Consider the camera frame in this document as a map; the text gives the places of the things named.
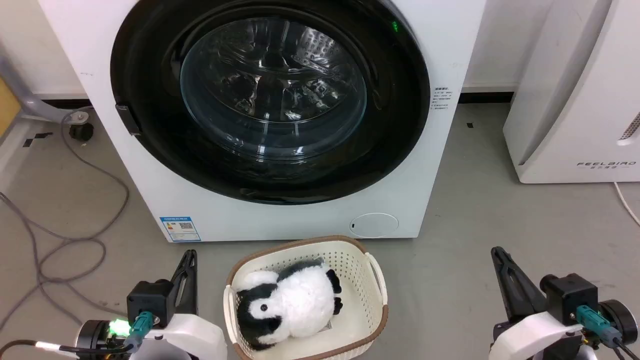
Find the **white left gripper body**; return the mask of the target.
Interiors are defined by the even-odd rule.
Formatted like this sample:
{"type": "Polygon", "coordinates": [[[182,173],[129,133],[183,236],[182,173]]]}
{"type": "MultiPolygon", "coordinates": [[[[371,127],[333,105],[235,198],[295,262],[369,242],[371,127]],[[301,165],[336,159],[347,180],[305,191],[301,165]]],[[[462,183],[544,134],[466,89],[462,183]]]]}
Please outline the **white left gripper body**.
{"type": "Polygon", "coordinates": [[[224,331],[195,314],[175,314],[144,337],[132,360],[226,360],[224,331]]]}

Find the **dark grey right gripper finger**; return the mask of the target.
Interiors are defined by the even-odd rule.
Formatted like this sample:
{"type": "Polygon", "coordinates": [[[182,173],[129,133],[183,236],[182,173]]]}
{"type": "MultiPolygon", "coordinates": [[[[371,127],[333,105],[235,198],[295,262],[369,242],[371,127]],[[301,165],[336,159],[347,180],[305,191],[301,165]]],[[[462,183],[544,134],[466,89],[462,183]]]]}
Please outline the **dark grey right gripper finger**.
{"type": "Polygon", "coordinates": [[[519,267],[519,282],[525,294],[525,317],[546,312],[546,297],[519,267]]]}
{"type": "Polygon", "coordinates": [[[521,269],[511,255],[501,246],[491,249],[491,259],[502,301],[509,322],[518,322],[525,317],[526,297],[519,276],[521,269]]]}

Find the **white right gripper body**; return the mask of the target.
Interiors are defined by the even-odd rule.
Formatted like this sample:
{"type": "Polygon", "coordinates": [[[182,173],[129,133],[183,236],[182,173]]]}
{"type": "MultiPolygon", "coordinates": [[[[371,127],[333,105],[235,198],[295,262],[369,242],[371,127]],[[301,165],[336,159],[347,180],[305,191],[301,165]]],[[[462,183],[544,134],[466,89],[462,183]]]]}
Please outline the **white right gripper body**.
{"type": "Polygon", "coordinates": [[[580,323],[563,325],[548,312],[533,314],[501,333],[494,341],[488,358],[527,360],[562,339],[566,333],[582,329],[580,323]]]}

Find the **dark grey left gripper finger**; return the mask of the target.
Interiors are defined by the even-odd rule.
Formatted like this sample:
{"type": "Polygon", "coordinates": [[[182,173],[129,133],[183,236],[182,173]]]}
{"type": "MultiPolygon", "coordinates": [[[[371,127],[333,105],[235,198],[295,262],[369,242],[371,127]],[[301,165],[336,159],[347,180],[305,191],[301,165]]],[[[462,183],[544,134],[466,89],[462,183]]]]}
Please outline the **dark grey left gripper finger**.
{"type": "Polygon", "coordinates": [[[185,251],[176,268],[176,313],[199,314],[197,251],[185,251]]]}
{"type": "Polygon", "coordinates": [[[173,290],[170,295],[175,313],[194,314],[194,251],[183,253],[178,267],[174,271],[171,282],[173,290]]]}

